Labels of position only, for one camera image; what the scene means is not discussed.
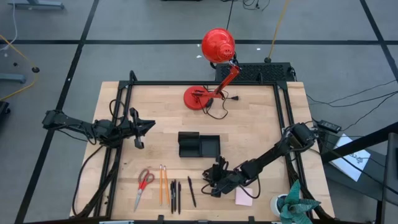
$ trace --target pen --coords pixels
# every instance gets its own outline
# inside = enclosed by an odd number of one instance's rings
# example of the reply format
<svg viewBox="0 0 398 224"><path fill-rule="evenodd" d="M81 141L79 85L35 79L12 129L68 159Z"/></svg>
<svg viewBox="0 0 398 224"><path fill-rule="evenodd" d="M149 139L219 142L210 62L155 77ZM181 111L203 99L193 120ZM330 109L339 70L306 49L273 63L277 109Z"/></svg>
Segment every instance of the pen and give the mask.
<svg viewBox="0 0 398 224"><path fill-rule="evenodd" d="M181 213L181 183L178 182L178 214Z"/></svg>
<svg viewBox="0 0 398 224"><path fill-rule="evenodd" d="M172 214L174 212L174 199L173 199L173 181L170 183L170 191L171 191L171 196L172 196Z"/></svg>
<svg viewBox="0 0 398 224"><path fill-rule="evenodd" d="M191 178L189 178L189 176L188 176L188 183L189 183L189 189L191 190L193 206L195 206L195 208L196 208L197 207L197 202L195 200L195 195L193 194L192 181L191 181Z"/></svg>
<svg viewBox="0 0 398 224"><path fill-rule="evenodd" d="M177 211L177 181L174 179L174 185L173 185L173 190L174 190L174 211Z"/></svg>

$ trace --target scissors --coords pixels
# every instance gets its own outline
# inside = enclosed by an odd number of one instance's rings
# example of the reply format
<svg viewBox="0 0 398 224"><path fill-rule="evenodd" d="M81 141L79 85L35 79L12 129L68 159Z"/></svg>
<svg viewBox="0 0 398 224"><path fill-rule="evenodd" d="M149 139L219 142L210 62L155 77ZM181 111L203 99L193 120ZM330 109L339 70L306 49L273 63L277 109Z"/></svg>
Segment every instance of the scissors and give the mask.
<svg viewBox="0 0 398 224"><path fill-rule="evenodd" d="M136 209L137 209L139 199L141 198L141 195L142 195L142 191L145 189L145 187L149 183L152 183L154 180L155 180L155 176L149 172L149 169L144 169L139 174L139 176L138 176L139 187L138 187L136 204L134 205L134 211L136 211Z"/></svg>

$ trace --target wooden table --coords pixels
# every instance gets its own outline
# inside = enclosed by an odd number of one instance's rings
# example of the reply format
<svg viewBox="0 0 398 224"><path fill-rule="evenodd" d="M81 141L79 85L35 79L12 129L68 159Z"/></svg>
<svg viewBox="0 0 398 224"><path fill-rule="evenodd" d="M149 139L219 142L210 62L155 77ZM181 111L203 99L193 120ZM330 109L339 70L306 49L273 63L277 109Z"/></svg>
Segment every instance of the wooden table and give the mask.
<svg viewBox="0 0 398 224"><path fill-rule="evenodd" d="M118 82L103 82L99 93L94 119L111 119L109 102L116 97ZM303 83L288 83L289 96L295 122L311 120ZM206 184L202 172L215 162L212 158L179 158L177 136L179 131L199 131L200 134L219 134L221 155L229 161L232 169L245 160L257 158L280 139L279 120L271 86L227 86L229 97L239 96L239 101L227 100L229 114L225 119L215 120L202 111L192 111L183 102L183 93L188 86L133 86L130 107L138 110L142 119L154 119L156 125L144 139L145 149L134 147L134 138L125 139L118 182L114 198L112 219L156 220L164 215L165 220L225 220L246 221L254 216L256 221L278 220L270 210L270 199L289 191L289 181L284 158L278 158L264 168L260 174L261 196L253 206L235 205L235 191L221 198L210 197L200 192ZM285 114L285 103L280 92ZM215 100L211 113L221 116L224 111L221 100ZM98 146L87 145L85 159ZM103 149L87 163L76 197L76 209L81 211L92 197L101 174L104 161ZM320 156L313 151L302 154L302 161L309 191L322 203L325 211L334 216L328 185ZM169 184L177 179L182 184L181 214L170 212L163 194L163 205L159 205L159 166L167 166ZM137 178L141 170L148 168L155 174L155 181L142 194L137 211L134 202L137 195ZM193 206L187 176L193 182L197 208ZM250 185L257 194L257 183ZM104 194L106 203L108 193Z"/></svg>

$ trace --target pink sticky note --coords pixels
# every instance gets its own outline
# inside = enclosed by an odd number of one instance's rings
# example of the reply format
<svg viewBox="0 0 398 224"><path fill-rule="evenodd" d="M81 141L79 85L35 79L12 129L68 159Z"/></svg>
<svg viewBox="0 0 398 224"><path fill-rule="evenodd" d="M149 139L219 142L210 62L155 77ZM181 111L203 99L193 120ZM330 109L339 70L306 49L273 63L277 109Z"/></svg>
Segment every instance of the pink sticky note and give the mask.
<svg viewBox="0 0 398 224"><path fill-rule="evenodd" d="M253 195L253 189L244 188L250 195ZM245 206L252 206L253 198L249 197L244 191L240 188L236 188L236 195L235 195L235 204L236 205L245 205Z"/></svg>

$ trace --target red scissor handle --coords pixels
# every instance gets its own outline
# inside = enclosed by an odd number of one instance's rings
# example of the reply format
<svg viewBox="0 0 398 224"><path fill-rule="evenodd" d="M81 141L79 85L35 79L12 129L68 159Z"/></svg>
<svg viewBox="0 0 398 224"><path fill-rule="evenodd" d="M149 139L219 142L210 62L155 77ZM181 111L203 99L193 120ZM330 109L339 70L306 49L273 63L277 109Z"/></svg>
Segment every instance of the red scissor handle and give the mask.
<svg viewBox="0 0 398 224"><path fill-rule="evenodd" d="M154 180L155 180L155 176L154 176L153 174L149 173L149 170L148 170L148 169L144 169L144 170L139 174L139 177L138 177L139 189L144 190L145 187L146 187L148 184L152 183L152 181L154 181Z"/></svg>

